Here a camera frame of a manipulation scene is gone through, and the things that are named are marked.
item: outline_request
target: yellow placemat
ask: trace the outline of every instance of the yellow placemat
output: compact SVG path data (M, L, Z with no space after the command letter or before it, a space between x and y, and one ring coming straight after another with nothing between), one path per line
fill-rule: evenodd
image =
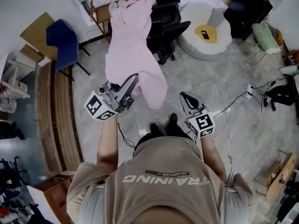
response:
M199 25L195 29L195 34L206 43L217 43L217 30L209 25Z

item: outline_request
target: black cabinet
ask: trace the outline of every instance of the black cabinet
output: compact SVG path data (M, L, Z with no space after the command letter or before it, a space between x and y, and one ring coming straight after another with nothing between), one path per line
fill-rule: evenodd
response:
M269 0L232 0L224 14L232 37L246 40L252 33L251 25L262 22L272 8Z

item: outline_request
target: black cable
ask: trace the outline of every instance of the black cable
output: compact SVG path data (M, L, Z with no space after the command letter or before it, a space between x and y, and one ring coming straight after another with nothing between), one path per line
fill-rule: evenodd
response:
M275 83L277 82L277 81L281 81L281 80L284 80L284 79L287 79L287 78L291 78L291 77L294 77L294 76L287 76L287 77L283 77L283 78L281 78L281 79L275 79L275 81L273 81L272 83L271 83L271 86L273 86L273 85L275 85Z
M257 88L254 88L253 86L251 86L251 88L254 89L254 90L258 90L258 89L261 89L261 88L265 87L267 84L264 84L263 86L260 86L260 87L257 87Z
M262 112L262 114L263 114L263 106L262 106L262 102L260 103L260 102L258 101L258 99L257 99L253 94L249 93L249 95L250 95L250 96L253 96L253 97L256 99L256 101L258 102L258 104L261 106L261 112Z
M225 112L229 107L231 107L232 106L232 104L238 99L238 98L240 98L242 95L240 95L240 96L238 96L227 108L225 108L222 112L220 112L219 114L216 114L213 118L215 118L216 116L218 116L218 115L220 115L220 114L222 114L223 112Z
M121 135L122 135L122 139L123 139L123 141L125 142L125 144L128 145L129 147L135 148L135 144L134 144L131 140L127 139L127 138L124 136L123 132L121 131L121 127L120 127L120 124L119 124L119 123L117 123L117 126L118 126L118 129L119 129L119 131L120 131L120 133L121 133Z
M262 98L261 98L261 104L262 104L262 103L263 103L263 93L262 93L261 90L258 90L257 92L258 92L258 94L262 97Z
M270 88L270 87L272 87L271 85L266 89L266 91L265 91L265 93L263 94L263 96L265 96L266 94L267 94L267 92L268 92L268 89Z

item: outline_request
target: chair leg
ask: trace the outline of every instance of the chair leg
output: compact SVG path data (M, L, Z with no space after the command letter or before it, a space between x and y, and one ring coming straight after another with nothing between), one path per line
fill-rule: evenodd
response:
M261 192L256 192L256 194L258 194L258 195L260 195L260 196L262 196L262 197L265 197L265 198L266 198L266 194L264 194L264 193L261 193Z
M59 72L62 73L62 74L64 74L64 75L65 75L66 77L68 77L70 80L75 81L75 80L73 79L73 77L67 75L64 71L59 70Z
M16 172L16 176L18 178L19 181L21 181L25 186L29 185L28 182L25 182L24 179L21 177L20 173L27 173L27 170L18 170L18 165L17 165L17 159L20 158L19 156L15 156L14 157L14 165L15 165L15 172Z
M157 55L159 57L158 64L159 65L164 65L167 62L167 60L164 58L164 56L162 55L160 50L157 52Z
M260 61L264 58L264 56L266 55L266 53L263 55L263 57L257 62L257 63L249 63L248 61L250 61L252 58L254 58L258 53L260 53L262 51L262 49L260 49L258 52L256 52L251 58L249 58L246 63L250 64L250 65L257 65L260 63Z
M256 43L255 45L252 45L252 44L246 42L246 40L245 40L245 41L241 41L241 42L238 43L238 45L240 45L240 44L246 44L246 45L249 45L249 46L251 46L251 47L256 47L256 46L258 46L258 43Z
M86 54L88 54L88 56L90 56L90 54L88 53L88 51L82 46L79 44L79 49L82 49Z
M102 30L102 28L100 27L100 25L97 23L97 21L93 18L93 21L95 22L95 25L97 25L97 27L100 29L101 33L104 35L104 37L106 38L106 40L109 42L110 44L110 41L108 39L108 37L105 35L104 31Z
M90 76L90 73L79 63L79 62L76 62L76 64L86 73Z
M281 149L279 149L278 151L281 152L281 153L283 153L283 154L285 154L285 155L288 155L287 152L285 152L285 151L283 151L283 150L281 150Z
M259 185L263 186L263 187L267 187L267 185L263 184L262 182L260 182L260 181L258 181L258 180L254 180L254 182L255 182L256 184L259 184Z
M249 38L251 38L252 36L253 36L253 33L251 33L251 34L250 34L244 41L243 41L243 40L240 41L240 42L238 43L238 45L241 44L241 43L245 43L245 44L248 44L248 45L254 47L254 45L252 45L252 44L246 42L246 41L247 41Z

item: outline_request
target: wooden stool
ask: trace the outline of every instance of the wooden stool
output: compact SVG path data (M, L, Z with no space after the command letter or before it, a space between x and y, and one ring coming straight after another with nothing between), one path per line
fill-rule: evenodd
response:
M292 172L295 167L296 156L293 153L287 153L285 151L279 150L286 157L282 162L275 162L272 167L264 175L267 180L267 184L264 184L258 180L254 180L255 183L265 187L267 189L266 194L261 192L256 192L258 195L264 197L268 204L276 201L279 196L281 189L289 181Z

